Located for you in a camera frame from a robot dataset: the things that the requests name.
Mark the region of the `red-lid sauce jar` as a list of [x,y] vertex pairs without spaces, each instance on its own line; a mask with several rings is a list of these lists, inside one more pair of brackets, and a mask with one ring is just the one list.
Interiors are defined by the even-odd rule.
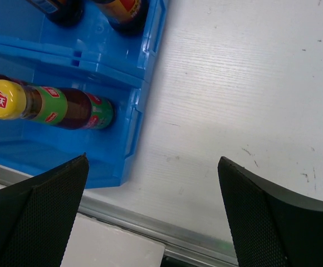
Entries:
[[92,1],[107,18],[110,26],[121,34],[135,35],[143,31],[149,10],[145,0]]
[[79,23],[84,13],[84,1],[81,0],[27,2],[41,11],[51,22],[63,27],[72,27]]

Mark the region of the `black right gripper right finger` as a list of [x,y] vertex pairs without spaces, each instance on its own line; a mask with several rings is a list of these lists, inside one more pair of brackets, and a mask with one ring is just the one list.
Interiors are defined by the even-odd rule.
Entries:
[[226,157],[218,177],[239,266],[323,266],[323,201]]

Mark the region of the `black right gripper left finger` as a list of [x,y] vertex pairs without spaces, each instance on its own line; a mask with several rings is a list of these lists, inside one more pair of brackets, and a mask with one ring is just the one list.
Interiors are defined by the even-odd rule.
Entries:
[[0,266],[60,266],[89,173],[86,155],[0,189]]

